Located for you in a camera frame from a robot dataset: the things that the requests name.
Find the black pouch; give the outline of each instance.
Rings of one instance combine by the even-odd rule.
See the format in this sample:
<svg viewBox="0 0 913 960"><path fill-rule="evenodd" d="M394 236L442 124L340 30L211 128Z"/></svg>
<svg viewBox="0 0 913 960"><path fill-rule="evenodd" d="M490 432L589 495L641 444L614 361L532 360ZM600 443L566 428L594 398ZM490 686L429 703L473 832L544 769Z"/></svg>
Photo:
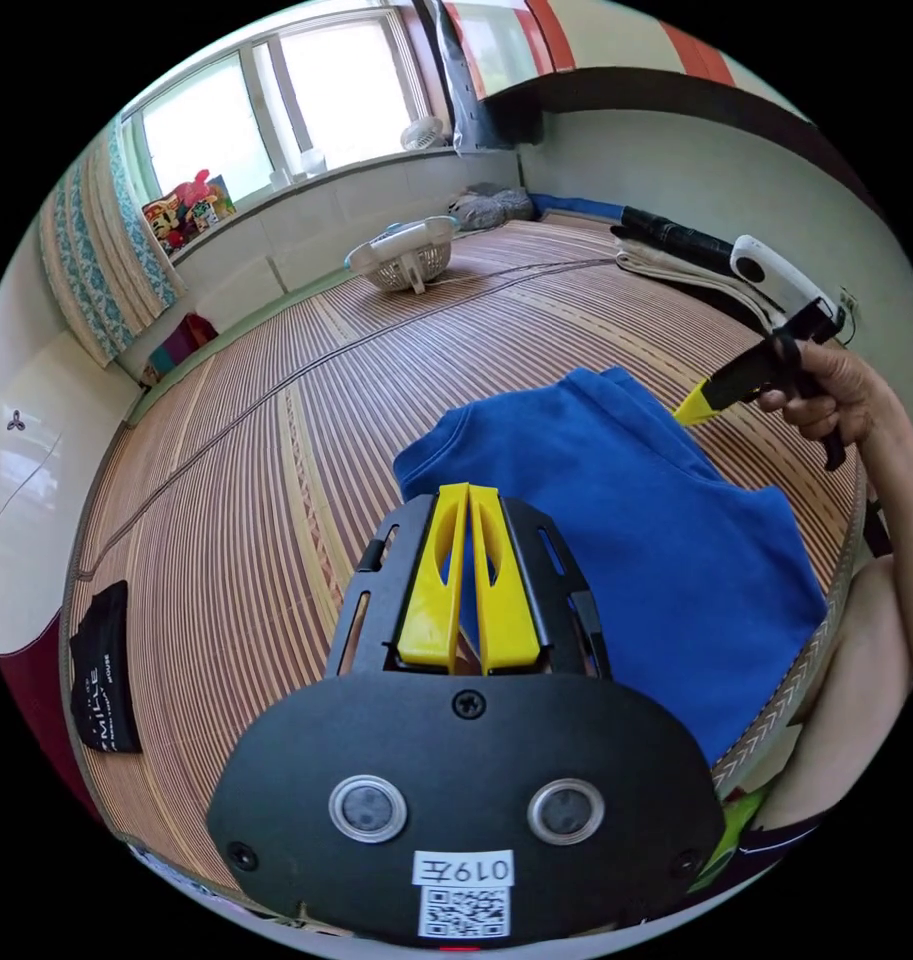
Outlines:
<svg viewBox="0 0 913 960"><path fill-rule="evenodd" d="M70 709L80 740L105 753L140 753L126 660L126 603L120 580L93 597L70 638L75 678Z"/></svg>

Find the window frame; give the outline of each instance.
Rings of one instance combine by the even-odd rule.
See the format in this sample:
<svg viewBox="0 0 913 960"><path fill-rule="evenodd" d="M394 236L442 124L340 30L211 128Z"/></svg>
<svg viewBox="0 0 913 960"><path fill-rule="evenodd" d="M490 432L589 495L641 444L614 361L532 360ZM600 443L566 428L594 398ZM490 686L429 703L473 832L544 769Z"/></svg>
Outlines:
<svg viewBox="0 0 913 960"><path fill-rule="evenodd" d="M284 37L293 34L312 33L317 30L331 29L333 27L358 22L377 23L382 28L383 35L386 38L393 58L393 63L396 67L400 90L402 91L403 100L410 117L416 120L421 116L431 114L432 108L430 106L426 82L420 71L419 61L416 58L409 31L406 28L400 11L392 5L391 0L380 0L380 5L378 6L360 7L358 10L336 13L322 13L316 17L307 17L295 20L289 24L276 25L270 30L255 33L242 42L214 50L213 53L205 59L197 61L193 63L191 67L187 67L186 70L174 74L167 80L164 86L155 88L145 96L133 101L127 109L123 111L121 115L122 122L124 124L132 124L132 143L137 155L140 178L143 181L144 187L155 190L152 197L145 198L140 196L140 202L148 203L162 196L162 188L159 184L159 179L150 155L149 144L146 140L143 112L157 100L165 97L174 87L185 83L187 80L191 80L194 76L202 73L213 64L221 60L226 60L234 54L239 58L243 82L246 86L246 92L249 95L253 116L256 120L256 126L270 163L274 170L284 170L292 176L293 171L289 168L280 136L276 129L276 124L273 121L272 114L266 102L262 79L256 64L255 49L260 44L265 43L267 45L273 73L279 85L283 106L285 107L287 118L292 127L293 136L301 151L310 150L314 144L299 107L292 78L286 67L282 40ZM233 197L233 204L237 211L242 212L258 206L272 193L272 186L267 184L265 187L244 197Z"/></svg>

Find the hand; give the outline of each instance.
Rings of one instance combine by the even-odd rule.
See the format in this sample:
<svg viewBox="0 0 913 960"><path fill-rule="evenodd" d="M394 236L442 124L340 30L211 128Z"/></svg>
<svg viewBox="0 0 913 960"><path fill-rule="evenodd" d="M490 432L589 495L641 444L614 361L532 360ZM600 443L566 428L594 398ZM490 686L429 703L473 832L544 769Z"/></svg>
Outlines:
<svg viewBox="0 0 913 960"><path fill-rule="evenodd" d="M843 443L862 443L870 435L881 412L888 388L865 360L834 347L800 341L801 368L811 373L826 391L824 396L803 400L781 390L760 395L759 407L766 413L783 411L783 419L799 428L807 440L821 440L838 426Z"/></svg>

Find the curtain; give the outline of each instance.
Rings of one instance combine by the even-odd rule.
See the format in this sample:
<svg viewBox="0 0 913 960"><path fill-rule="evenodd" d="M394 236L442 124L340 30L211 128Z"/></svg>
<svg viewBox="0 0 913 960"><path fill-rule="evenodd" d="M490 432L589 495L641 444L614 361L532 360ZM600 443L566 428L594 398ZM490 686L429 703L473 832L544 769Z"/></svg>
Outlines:
<svg viewBox="0 0 913 960"><path fill-rule="evenodd" d="M136 202L119 117L56 184L39 229L56 302L101 367L186 293Z"/></svg>
<svg viewBox="0 0 913 960"><path fill-rule="evenodd" d="M453 104L453 146L456 152L512 149L496 128L489 108L476 96L466 54L445 2L429 0L429 3L436 20L436 43L443 58L446 85Z"/></svg>

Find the bamboo mat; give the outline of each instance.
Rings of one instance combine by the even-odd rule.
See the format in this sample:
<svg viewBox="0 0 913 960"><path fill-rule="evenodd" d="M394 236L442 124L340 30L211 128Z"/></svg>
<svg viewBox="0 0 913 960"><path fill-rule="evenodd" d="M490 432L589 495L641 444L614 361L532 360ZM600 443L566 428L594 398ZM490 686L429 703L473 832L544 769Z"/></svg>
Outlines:
<svg viewBox="0 0 913 960"><path fill-rule="evenodd" d="M81 750L119 835L237 889L204 826L220 770L261 712L322 676L342 590L399 502L393 457L447 409L613 365L673 405L755 342L712 308L612 264L496 275L611 253L604 232L565 223L457 241L446 276L460 282L393 298L353 280L297 304L202 364L124 435L93 499L67 618L72 633L95 593L129 581L144 753ZM831 605L714 768L725 793L785 725L828 646L863 480L852 456L826 474L818 445L755 408L694 436L734 483L785 491Z"/></svg>

